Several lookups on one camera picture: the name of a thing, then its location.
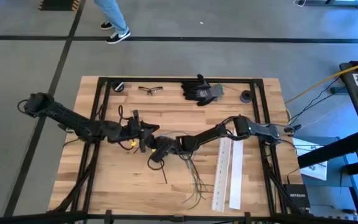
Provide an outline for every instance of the gray floor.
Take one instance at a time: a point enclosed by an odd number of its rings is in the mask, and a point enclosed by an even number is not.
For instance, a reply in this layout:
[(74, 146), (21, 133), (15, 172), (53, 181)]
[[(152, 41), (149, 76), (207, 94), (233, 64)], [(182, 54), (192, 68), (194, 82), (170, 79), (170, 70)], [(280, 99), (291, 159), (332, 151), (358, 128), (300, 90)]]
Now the gray floor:
[[(292, 1), (119, 1), (133, 36), (358, 39), (351, 9), (297, 7)], [(0, 35), (67, 35), (74, 12), (40, 12), (38, 1), (0, 1)], [(87, 0), (76, 35), (108, 35), (103, 15)], [(0, 40), (0, 216), (19, 171), (35, 120), (16, 103), (47, 91), (64, 42)], [(358, 59), (358, 44), (258, 44), (221, 42), (72, 43), (56, 99), (74, 105), (83, 75), (277, 77), (286, 99)], [(328, 84), (287, 105), (298, 113)], [(299, 118), (300, 135), (344, 137), (358, 130), (349, 98), (334, 96)], [(48, 120), (16, 214), (44, 212), (65, 133)]]

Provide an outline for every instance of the work glove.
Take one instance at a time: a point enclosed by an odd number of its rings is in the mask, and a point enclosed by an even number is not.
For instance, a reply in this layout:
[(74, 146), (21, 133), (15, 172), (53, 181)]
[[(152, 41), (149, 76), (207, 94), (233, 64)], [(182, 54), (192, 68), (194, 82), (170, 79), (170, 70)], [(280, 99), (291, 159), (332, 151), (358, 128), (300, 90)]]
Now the work glove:
[(181, 88), (185, 99), (198, 101), (197, 106), (205, 106), (224, 94), (221, 84), (211, 86), (200, 74), (196, 82), (183, 82)]

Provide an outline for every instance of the yellow cable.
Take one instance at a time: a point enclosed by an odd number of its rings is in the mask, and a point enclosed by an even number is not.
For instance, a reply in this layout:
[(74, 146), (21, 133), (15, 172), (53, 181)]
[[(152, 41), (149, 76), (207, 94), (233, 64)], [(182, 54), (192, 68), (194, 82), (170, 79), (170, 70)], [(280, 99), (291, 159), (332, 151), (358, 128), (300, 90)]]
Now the yellow cable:
[(293, 100), (299, 98), (300, 96), (304, 95), (305, 93), (309, 92), (310, 90), (316, 88), (317, 86), (321, 85), (322, 83), (324, 83), (324, 82), (326, 82), (326, 81), (328, 81), (328, 80), (330, 80), (330, 79), (332, 79), (332, 78), (338, 77), (338, 76), (340, 76), (340, 75), (342, 75), (342, 74), (345, 74), (345, 73), (347, 73), (347, 72), (351, 72), (351, 71), (356, 70), (356, 69), (358, 69), (358, 66), (351, 67), (351, 68), (348, 68), (348, 69), (346, 69), (346, 70), (337, 72), (337, 73), (335, 73), (334, 75), (331, 75), (331, 76), (329, 76), (329, 77), (327, 77), (327, 78), (321, 80), (320, 82), (318, 82), (318, 83), (312, 85), (311, 87), (309, 87), (307, 90), (301, 92), (301, 93), (300, 93), (299, 95), (297, 95), (296, 97), (294, 97), (294, 98), (292, 98), (292, 99), (290, 99), (290, 100), (287, 100), (287, 101), (285, 102), (285, 104), (287, 104), (287, 103), (289, 103), (289, 102), (291, 102), (291, 101), (293, 101)]

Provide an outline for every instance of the wooden table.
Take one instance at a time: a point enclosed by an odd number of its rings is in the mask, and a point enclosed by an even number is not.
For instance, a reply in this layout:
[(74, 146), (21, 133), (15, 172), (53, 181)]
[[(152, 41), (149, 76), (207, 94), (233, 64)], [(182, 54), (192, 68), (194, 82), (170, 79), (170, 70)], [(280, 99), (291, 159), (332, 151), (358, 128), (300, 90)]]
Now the wooden table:
[[(89, 117), (95, 94), (98, 77), (83, 77), (76, 98), (74, 111)], [(273, 123), (288, 122), (285, 105), (277, 78), (264, 78), (265, 93), (268, 109)], [(155, 136), (172, 131), (184, 131), (188, 134), (198, 134), (228, 116), (242, 114), (254, 120), (252, 104), (244, 104), (239, 100), (243, 90), (249, 90), (248, 84), (224, 83), (224, 96), (219, 101), (199, 107), (195, 101), (187, 101), (182, 96), (180, 83), (128, 83), (121, 93), (111, 92), (106, 120), (118, 121), (117, 107), (123, 105), (124, 116), (131, 116), (133, 110), (139, 110), (140, 118), (146, 123), (159, 124), (160, 129)], [(163, 86), (164, 90), (154, 96), (138, 90), (138, 86)], [(257, 95), (259, 111), (262, 111), (260, 96)], [(181, 133), (169, 134), (174, 137)], [(76, 136), (68, 134), (67, 141)], [(197, 215), (197, 216), (243, 216), (250, 212), (253, 217), (267, 217), (269, 210), (265, 189), (259, 144), (256, 137), (244, 141), (244, 160), (242, 170), (242, 202), (241, 210), (229, 208), (229, 197), (223, 213), (211, 209), (214, 176), (218, 158), (219, 140), (209, 142), (200, 147), (193, 158), (200, 177), (208, 191), (203, 193), (206, 200), (201, 200), (195, 208), (195, 200), (185, 201), (193, 190), (192, 179), (185, 163), (175, 155), (165, 158), (164, 171), (154, 171), (147, 167), (147, 159), (151, 151), (140, 151), (135, 154), (125, 151), (118, 144), (101, 143), (98, 165), (93, 184), (90, 202), (90, 213), (104, 214), (111, 209), (113, 214), (121, 215)], [(77, 141), (67, 145), (57, 172), (49, 208), (55, 208), (74, 186), (83, 142)], [(281, 143), (277, 146), (281, 178), (285, 183), (287, 174), (298, 168), (294, 148), (290, 144)], [(290, 175), (292, 184), (301, 184), (299, 171)]]

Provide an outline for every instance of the white ruler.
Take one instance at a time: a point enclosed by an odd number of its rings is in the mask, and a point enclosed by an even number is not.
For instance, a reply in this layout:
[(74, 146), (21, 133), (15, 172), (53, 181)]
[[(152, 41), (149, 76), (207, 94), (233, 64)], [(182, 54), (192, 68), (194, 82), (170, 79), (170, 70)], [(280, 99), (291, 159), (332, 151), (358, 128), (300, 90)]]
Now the white ruler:
[(231, 181), (229, 208), (241, 208), (242, 155), (244, 141), (233, 142), (233, 158), (231, 161)]
[(230, 151), (232, 140), (221, 138), (219, 143), (219, 156), (216, 163), (214, 197), (212, 198), (212, 210), (224, 211), (226, 198), (227, 177), (229, 172)]

